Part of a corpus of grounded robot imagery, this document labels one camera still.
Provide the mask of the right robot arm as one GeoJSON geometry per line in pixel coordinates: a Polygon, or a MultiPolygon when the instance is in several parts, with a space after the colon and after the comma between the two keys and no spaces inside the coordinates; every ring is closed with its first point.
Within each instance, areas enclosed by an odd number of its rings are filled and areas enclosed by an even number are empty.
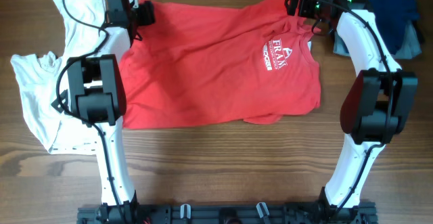
{"type": "Polygon", "coordinates": [[[405,127],[418,79],[392,58],[366,0],[285,0],[288,15],[327,22],[356,72],[340,111],[344,145],[331,179],[315,202],[257,204],[263,223],[377,223],[373,202],[360,195],[374,160],[405,127]]]}

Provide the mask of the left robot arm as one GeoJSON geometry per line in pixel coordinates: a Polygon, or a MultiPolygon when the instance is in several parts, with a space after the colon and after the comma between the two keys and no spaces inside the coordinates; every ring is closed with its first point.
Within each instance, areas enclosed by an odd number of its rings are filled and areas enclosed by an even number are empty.
{"type": "Polygon", "coordinates": [[[56,100],[64,113],[97,131],[96,156],[101,177],[101,205],[81,208],[78,223],[150,223],[137,201],[122,142],[127,110],[118,59],[141,40],[138,26],[153,24],[151,2],[107,0],[103,21],[93,25],[104,37],[89,53],[68,58],[56,81],[56,100]]]}

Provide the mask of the red t-shirt white print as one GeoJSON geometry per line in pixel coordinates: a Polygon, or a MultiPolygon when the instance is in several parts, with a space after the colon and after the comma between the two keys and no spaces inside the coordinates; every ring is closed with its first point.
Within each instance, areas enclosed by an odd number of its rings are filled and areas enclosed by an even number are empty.
{"type": "Polygon", "coordinates": [[[155,3],[120,61],[126,129],[269,125],[321,103],[311,27],[285,0],[241,9],[155,3]]]}

